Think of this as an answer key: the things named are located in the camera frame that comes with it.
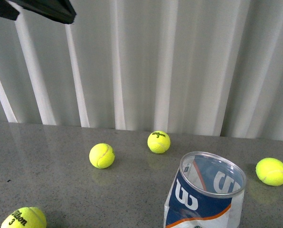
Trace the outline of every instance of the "can opening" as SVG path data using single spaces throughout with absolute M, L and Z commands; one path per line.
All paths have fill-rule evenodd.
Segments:
M 190 152 L 180 172 L 195 190 L 215 198 L 230 198 L 245 189 L 244 172 L 231 161 L 208 152 Z

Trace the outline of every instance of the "clear plastic can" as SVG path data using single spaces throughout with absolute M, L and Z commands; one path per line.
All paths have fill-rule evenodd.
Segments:
M 246 176 L 231 161 L 190 152 L 180 161 L 164 211 L 164 228 L 237 228 Z

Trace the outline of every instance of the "orange stripe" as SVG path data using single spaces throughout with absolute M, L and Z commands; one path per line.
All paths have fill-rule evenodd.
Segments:
M 211 220 L 211 219 L 216 219 L 220 216 L 222 216 L 223 214 L 225 214 L 229 209 L 231 208 L 231 204 L 228 205 L 228 207 L 226 207 L 222 212 L 220 212 L 217 215 L 211 216 L 211 217 L 206 217 L 206 218 L 184 218 L 182 220 L 176 221 L 170 225 L 167 225 L 166 228 L 171 228 L 174 227 L 176 225 L 178 225 L 179 223 L 185 222 L 185 221 L 193 221 L 193 220 Z
M 207 191 L 206 185 L 205 185 L 205 182 L 204 182 L 204 179 L 203 179 L 202 174 L 200 173 L 200 171 L 199 171 L 199 169 L 198 169 L 198 165 L 197 165 L 197 163 L 195 162 L 195 160 L 193 160 L 193 165 L 194 165 L 195 170 L 196 170 L 197 173 L 198 173 L 198 177 L 199 177 L 199 179 L 200 179 L 200 182 L 202 183 L 203 190 Z

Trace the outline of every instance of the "white curtain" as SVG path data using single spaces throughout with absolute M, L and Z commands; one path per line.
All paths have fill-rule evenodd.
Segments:
M 283 140 L 283 0 L 71 0 L 0 18 L 0 121 Z

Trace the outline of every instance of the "yellow tennis ball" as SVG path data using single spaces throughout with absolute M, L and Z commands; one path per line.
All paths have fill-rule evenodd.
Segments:
M 100 143 L 90 150 L 89 159 L 96 168 L 105 169 L 112 165 L 115 154 L 110 145 Z
M 255 168 L 258 178 L 265 184 L 280 186 L 283 184 L 283 163 L 275 158 L 264 158 Z
M 148 137 L 148 147 L 153 153 L 164 153 L 170 147 L 170 138 L 163 131 L 152 132 Z
M 20 208 L 9 215 L 1 228 L 46 228 L 47 220 L 38 208 Z

